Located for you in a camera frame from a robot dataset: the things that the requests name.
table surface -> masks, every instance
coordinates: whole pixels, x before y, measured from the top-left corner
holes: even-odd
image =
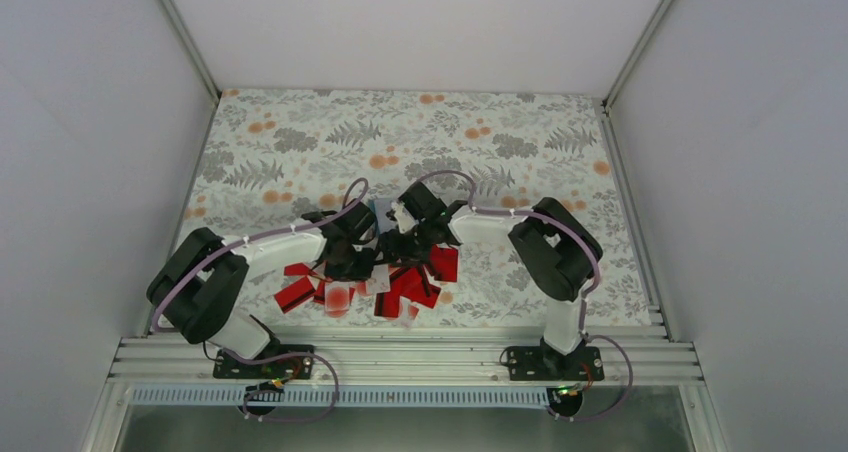
[[[647,297],[591,98],[581,95],[229,89],[218,106],[179,240],[198,227],[244,236],[313,210],[338,209],[364,176],[369,198],[397,197],[414,179],[456,169],[478,183],[481,206],[560,200],[603,250],[602,285],[587,324],[647,325]],[[454,176],[428,186],[464,198]],[[291,283],[280,271],[244,285],[237,306],[269,326],[516,327],[544,323],[544,295],[514,252],[468,244],[459,281],[414,321],[374,317],[357,296],[328,317],[306,303],[283,314],[273,299]]]

white wall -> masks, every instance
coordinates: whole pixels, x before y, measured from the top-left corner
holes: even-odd
[[[613,106],[732,450],[846,450],[848,0],[679,0]]]
[[[659,0],[174,0],[221,87],[603,96]]]
[[[0,0],[0,441],[78,450],[212,111],[155,0]]]

red block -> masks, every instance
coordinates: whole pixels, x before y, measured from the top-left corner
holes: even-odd
[[[318,290],[312,296],[312,300],[316,304],[324,305],[324,282],[318,282]]]
[[[312,273],[312,269],[306,264],[292,264],[287,265],[283,269],[283,275],[291,277],[294,275],[309,275]]]
[[[315,295],[315,289],[312,287],[312,282],[303,277],[292,285],[277,292],[274,295],[274,300],[277,301],[283,313],[286,314],[298,305],[306,302]]]
[[[434,279],[442,282],[456,282],[459,269],[459,251],[450,247],[433,246],[430,249],[430,263],[427,271]]]
[[[389,292],[377,294],[374,301],[374,315],[387,319],[400,317],[400,293],[394,287]]]
[[[392,292],[397,291],[401,297],[432,309],[439,300],[441,288],[430,284],[426,275],[421,275],[418,269],[403,269],[392,276]]]

purple cable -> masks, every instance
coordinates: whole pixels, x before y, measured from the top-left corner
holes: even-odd
[[[424,174],[421,177],[418,177],[417,179],[415,179],[415,182],[413,182],[410,185],[410,187],[412,187],[415,184],[424,182],[425,180],[429,179],[430,177],[435,177],[437,175],[458,175],[458,176],[462,177],[463,179],[465,179],[468,182],[468,186],[470,187],[470,190],[468,191],[468,199],[467,200],[468,200],[468,206],[471,207],[471,205],[474,202],[474,194],[477,193],[477,182],[474,182],[474,179],[471,178],[471,176],[466,174],[465,172],[460,172],[458,170],[450,170],[450,169],[436,170],[434,172],[430,172],[429,174]]]
[[[344,214],[348,213],[351,209],[356,207],[356,204],[362,202],[362,199],[365,198],[365,194],[368,192],[368,179],[366,179],[365,177],[360,177],[360,178],[354,180],[353,183],[350,184],[350,187],[348,187],[347,194],[349,194],[350,191],[359,183],[364,184],[364,186],[362,188],[362,192],[359,194],[359,197],[354,199],[353,202],[351,202],[350,204],[347,204],[344,208],[342,208],[342,210],[338,211],[337,213],[335,213],[335,214],[333,214],[333,215],[331,215],[331,216],[329,216],[329,217],[327,217],[323,220],[315,222],[314,224],[298,225],[298,226],[294,227],[294,229],[292,229],[292,227],[284,227],[284,228],[280,228],[280,229],[273,229],[273,230],[266,230],[265,232],[259,232],[258,234],[254,234],[254,235],[247,237],[247,242],[255,242],[257,240],[267,239],[268,237],[274,237],[276,235],[291,234],[293,232],[303,232],[305,230],[310,230],[310,229],[314,229],[316,227],[321,227],[323,225],[329,224],[330,222],[332,222],[332,221],[338,219],[339,217],[343,216]],[[166,295],[165,298],[162,299],[162,302],[160,302],[159,305],[156,307],[156,309],[153,311],[153,318],[151,319],[150,327],[155,332],[173,332],[173,331],[175,331],[176,329],[173,328],[173,327],[171,327],[171,328],[159,327],[159,317],[161,317],[162,314],[165,312],[165,309],[167,309],[168,306],[171,305],[171,302],[174,300],[174,297],[176,297],[177,294],[179,294],[185,288],[185,286],[188,285],[188,283],[191,281],[191,279],[195,278],[197,276],[197,274],[199,274],[200,271],[203,270],[204,267],[206,267],[207,265],[214,262],[215,259],[217,259],[218,257],[226,254],[227,252],[235,249],[236,247],[241,247],[244,244],[245,244],[245,239],[236,240],[235,242],[233,242],[231,244],[227,244],[227,245],[221,247],[220,249],[216,250],[215,252],[212,252],[211,254],[206,256],[205,259],[201,260],[200,263],[197,264],[193,269],[191,269],[188,272],[188,274],[185,275],[185,277],[180,279],[180,281],[177,282],[177,285],[175,285],[174,288],[171,289],[170,292],[168,292],[168,295]]]
[[[228,354],[230,354],[230,356],[232,358],[236,359],[237,361],[239,361],[243,364],[247,364],[247,365],[268,364],[268,363],[271,363],[271,362],[277,362],[279,360],[293,359],[293,358],[296,358],[296,357],[309,357],[311,359],[317,360],[318,362],[321,362],[322,364],[326,365],[327,369],[330,371],[330,374],[333,375],[333,395],[330,398],[330,404],[327,405],[327,407],[320,414],[318,414],[314,417],[306,417],[306,418],[301,418],[301,419],[288,419],[288,418],[265,417],[263,415],[251,414],[247,410],[247,403],[250,402],[250,400],[253,399],[254,397],[256,397],[257,395],[261,395],[261,394],[270,392],[268,390],[257,389],[257,390],[255,390],[255,391],[244,396],[244,402],[242,403],[242,412],[244,412],[245,418],[254,417],[257,420],[259,420],[259,422],[271,422],[271,423],[275,423],[275,424],[308,424],[310,422],[316,422],[318,420],[323,419],[324,417],[329,415],[330,412],[333,411],[333,409],[336,408],[336,403],[339,401],[339,375],[336,373],[336,369],[334,369],[333,366],[330,364],[330,362],[327,359],[325,359],[324,357],[321,357],[320,355],[312,354],[312,353],[309,353],[309,352],[289,352],[287,354],[280,354],[280,355],[276,355],[274,357],[269,357],[267,359],[251,360],[251,359],[245,359],[244,357],[239,356],[238,354],[236,354],[232,350],[225,349],[225,351]]]
[[[619,352],[621,352],[621,356],[624,357],[624,363],[627,365],[627,387],[625,387],[624,392],[622,392],[621,396],[612,404],[607,410],[603,412],[599,412],[595,415],[589,415],[587,417],[568,417],[567,420],[569,422],[592,422],[595,420],[606,418],[608,415],[612,414],[616,410],[621,408],[621,405],[624,404],[624,401],[627,400],[627,397],[630,395],[630,391],[633,389],[633,364],[630,363],[630,357],[627,356],[627,352],[618,344],[618,342],[612,340],[611,337],[606,335],[592,335],[586,336],[586,342],[592,342],[595,339],[606,340],[610,344],[614,345]],[[555,420],[559,420],[559,414],[554,412],[550,406],[545,406],[548,413],[554,416]]]

